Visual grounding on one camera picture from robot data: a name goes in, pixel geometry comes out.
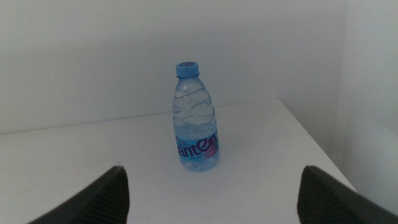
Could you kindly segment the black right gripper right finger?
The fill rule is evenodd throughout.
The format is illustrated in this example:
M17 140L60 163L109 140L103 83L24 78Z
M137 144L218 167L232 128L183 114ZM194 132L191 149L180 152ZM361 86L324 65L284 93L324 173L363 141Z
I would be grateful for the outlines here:
M302 172L297 213L300 223L305 224L397 224L397 215L317 166L306 166Z

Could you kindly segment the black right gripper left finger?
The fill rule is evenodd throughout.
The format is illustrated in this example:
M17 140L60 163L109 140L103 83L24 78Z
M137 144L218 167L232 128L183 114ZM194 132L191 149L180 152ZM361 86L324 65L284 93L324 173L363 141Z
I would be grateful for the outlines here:
M127 172L114 166L90 185L31 224L126 224L130 198Z

